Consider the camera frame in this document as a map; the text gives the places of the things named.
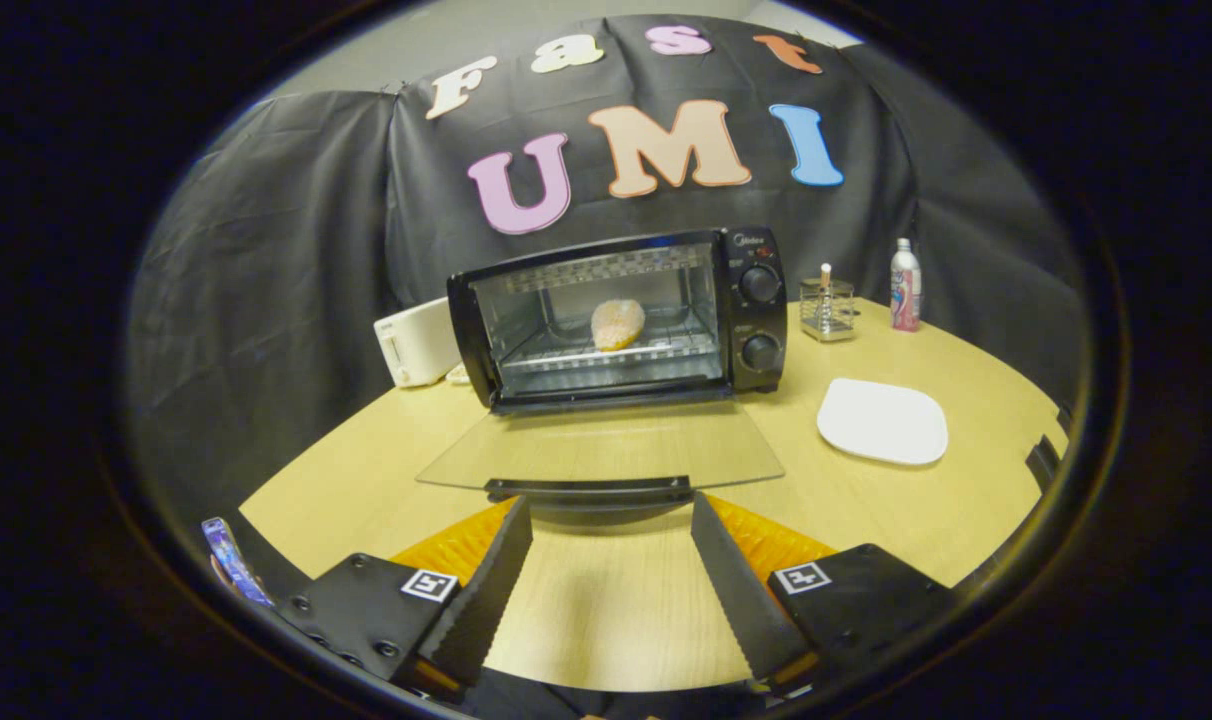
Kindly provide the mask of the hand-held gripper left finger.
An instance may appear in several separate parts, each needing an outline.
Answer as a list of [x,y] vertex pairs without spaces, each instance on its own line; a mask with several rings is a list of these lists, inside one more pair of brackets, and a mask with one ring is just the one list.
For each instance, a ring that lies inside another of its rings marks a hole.
[[396,559],[351,553],[278,615],[382,682],[454,699],[481,678],[532,541],[527,498],[509,498]]

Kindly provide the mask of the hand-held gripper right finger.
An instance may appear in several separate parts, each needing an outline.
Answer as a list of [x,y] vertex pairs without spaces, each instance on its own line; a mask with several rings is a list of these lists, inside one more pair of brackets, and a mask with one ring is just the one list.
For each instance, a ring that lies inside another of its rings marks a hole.
[[754,682],[776,695],[870,670],[959,602],[877,544],[833,550],[705,492],[690,537]]

